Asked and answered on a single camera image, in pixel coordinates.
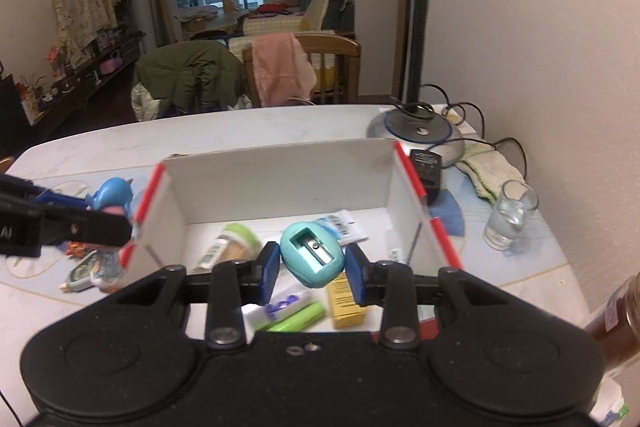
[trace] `metal screw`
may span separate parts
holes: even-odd
[[[292,357],[301,357],[305,354],[304,349],[302,349],[300,346],[289,346],[287,347],[287,349],[285,349],[285,351]]]
[[[407,344],[415,340],[415,331],[405,326],[394,326],[385,331],[385,337],[394,344]]]
[[[209,333],[209,340],[215,344],[226,346],[240,339],[240,331],[236,328],[215,328]]]

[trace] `drinking glass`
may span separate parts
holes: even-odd
[[[494,250],[507,250],[538,208],[533,188],[518,180],[504,182],[494,211],[484,227],[484,240]]]

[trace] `teal pencil sharpener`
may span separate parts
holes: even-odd
[[[307,288],[322,288],[344,269],[344,254],[335,237],[318,223],[289,225],[280,238],[284,266]]]

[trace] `lamp base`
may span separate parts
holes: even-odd
[[[420,110],[420,116],[426,111]],[[434,143],[457,141],[436,145],[431,150],[442,156],[442,166],[452,166],[465,152],[465,143],[459,129],[443,116],[431,113],[431,118],[414,118],[398,109],[381,113],[369,123],[368,138],[391,138],[412,149],[428,149]]]

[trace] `yellow box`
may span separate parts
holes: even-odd
[[[334,328],[359,326],[364,322],[367,309],[361,308],[353,300],[351,287],[344,272],[332,280],[326,290],[329,292],[329,308]]]

